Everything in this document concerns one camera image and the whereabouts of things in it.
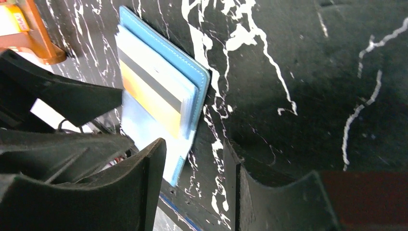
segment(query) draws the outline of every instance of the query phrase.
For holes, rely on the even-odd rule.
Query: yellow label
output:
[[[9,14],[10,20],[13,22],[16,30],[18,32],[27,32],[30,30],[26,19],[24,18],[23,12],[16,5],[6,6]]]

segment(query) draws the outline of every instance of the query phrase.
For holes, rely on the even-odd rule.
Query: orange object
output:
[[[31,53],[37,56],[42,64],[57,64],[64,61],[66,54],[51,42],[34,0],[19,1],[18,9],[21,9],[22,14],[21,18],[17,17],[20,20],[18,26],[21,32],[1,36],[0,49]],[[27,23],[27,28],[24,28],[24,22]]]

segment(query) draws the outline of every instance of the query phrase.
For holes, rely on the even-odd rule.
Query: blue edge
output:
[[[177,181],[179,179],[180,172],[181,172],[180,169],[183,166],[184,161],[185,161],[184,158],[181,156],[178,157],[178,160],[179,161],[177,162],[176,171],[174,171],[173,177],[171,178],[171,182],[170,182],[171,186],[173,187],[177,185]]]
[[[171,201],[170,201],[169,199],[167,199],[162,193],[160,193],[160,197],[174,210],[174,212],[180,214],[180,213],[179,213],[179,209],[178,209],[173,203],[171,203]],[[191,226],[193,226],[193,228],[195,228],[197,231],[201,231],[201,229],[198,228],[198,227],[194,224],[194,222],[193,222],[192,220],[190,220],[188,217],[183,217],[183,218],[186,220],[186,222],[187,222],[188,224],[190,224]]]

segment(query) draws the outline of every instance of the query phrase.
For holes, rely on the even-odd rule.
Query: red surface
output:
[[[333,209],[348,230],[408,230],[408,174],[322,172]]]

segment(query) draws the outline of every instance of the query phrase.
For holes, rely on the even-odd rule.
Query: blue card holder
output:
[[[139,103],[147,106],[173,137],[188,139],[196,86],[137,36],[121,25],[118,29],[115,39],[125,89],[136,100],[141,99]]]
[[[191,114],[191,131],[186,139],[173,139],[167,136],[167,133],[154,123],[151,115],[144,110],[129,92],[124,91],[123,93],[122,128],[124,132],[135,141],[135,144],[138,143],[139,149],[144,148],[145,144],[149,144],[149,141],[157,136],[166,139],[167,156],[163,178],[172,186],[176,186],[194,140],[210,83],[210,74],[201,64],[154,31],[127,7],[121,6],[119,15],[121,26],[159,53],[197,88]]]
[[[191,118],[191,130],[196,130],[210,84],[210,73],[201,64],[157,33],[125,6],[119,7],[120,24],[183,73],[196,87],[197,96]]]

